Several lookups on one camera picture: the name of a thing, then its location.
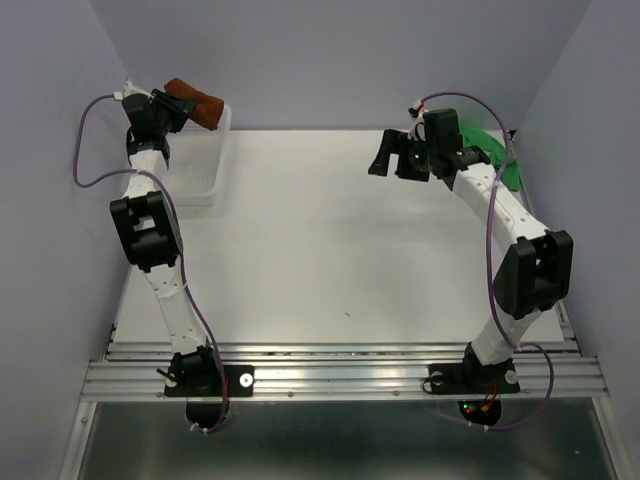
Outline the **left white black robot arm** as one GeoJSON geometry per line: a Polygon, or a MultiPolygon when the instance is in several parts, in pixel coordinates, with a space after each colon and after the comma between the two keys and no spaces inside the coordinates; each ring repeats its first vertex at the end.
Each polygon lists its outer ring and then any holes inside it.
{"type": "Polygon", "coordinates": [[[222,382],[212,345],[182,278],[183,243],[162,178],[169,169],[169,134],[184,127],[193,101],[127,86],[121,105],[130,122],[126,150],[132,169],[125,193],[109,209],[125,256],[143,274],[159,304],[172,359],[160,374],[173,394],[210,394],[222,382]]]}

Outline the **green microfiber towel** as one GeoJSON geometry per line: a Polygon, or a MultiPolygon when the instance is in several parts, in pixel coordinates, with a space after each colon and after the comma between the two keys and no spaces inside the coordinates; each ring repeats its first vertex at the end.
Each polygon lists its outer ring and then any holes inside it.
{"type": "MultiPolygon", "coordinates": [[[[505,160],[505,146],[502,141],[479,128],[464,124],[460,124],[459,128],[463,146],[478,146],[487,154],[494,169],[498,171],[505,160]]],[[[509,162],[501,176],[501,181],[510,191],[517,192],[520,189],[520,168],[514,153],[510,155],[509,162]]]]}

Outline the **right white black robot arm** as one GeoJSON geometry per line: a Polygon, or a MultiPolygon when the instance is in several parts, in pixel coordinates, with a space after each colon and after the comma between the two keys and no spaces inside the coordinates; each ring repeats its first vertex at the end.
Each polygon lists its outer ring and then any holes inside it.
{"type": "Polygon", "coordinates": [[[484,221],[488,246],[498,246],[502,260],[489,276],[492,317],[460,366],[463,384],[482,390],[533,322],[567,295],[573,239],[537,220],[499,180],[480,147],[464,146],[455,110],[416,104],[409,112],[411,128],[384,131],[368,172],[387,175],[391,156],[397,156],[398,178],[442,181],[484,221]]]}

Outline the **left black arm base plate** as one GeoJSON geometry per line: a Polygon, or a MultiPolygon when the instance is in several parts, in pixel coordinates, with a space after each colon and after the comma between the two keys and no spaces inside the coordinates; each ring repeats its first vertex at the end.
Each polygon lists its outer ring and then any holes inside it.
{"type": "MultiPolygon", "coordinates": [[[[253,396],[255,368],[248,364],[225,364],[225,383],[230,398],[253,396]]],[[[164,395],[169,398],[221,397],[222,382],[216,368],[208,377],[179,383],[177,377],[161,369],[156,372],[165,381],[164,395]]]]}

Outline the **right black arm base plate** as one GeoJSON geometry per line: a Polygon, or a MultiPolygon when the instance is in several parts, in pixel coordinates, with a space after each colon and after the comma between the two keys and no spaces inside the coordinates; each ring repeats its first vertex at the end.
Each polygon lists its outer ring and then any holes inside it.
{"type": "Polygon", "coordinates": [[[422,389],[433,395],[460,398],[486,393],[520,392],[518,376],[511,361],[500,365],[465,367],[462,363],[437,363],[428,367],[422,389]]]}

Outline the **brown microfiber towel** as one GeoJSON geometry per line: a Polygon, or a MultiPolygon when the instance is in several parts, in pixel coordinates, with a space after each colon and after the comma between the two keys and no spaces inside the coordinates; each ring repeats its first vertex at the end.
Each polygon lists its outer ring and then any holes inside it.
{"type": "Polygon", "coordinates": [[[195,103],[189,118],[197,125],[210,131],[218,129],[225,107],[221,98],[208,95],[180,78],[169,80],[164,85],[164,90],[170,96],[195,103]]]}

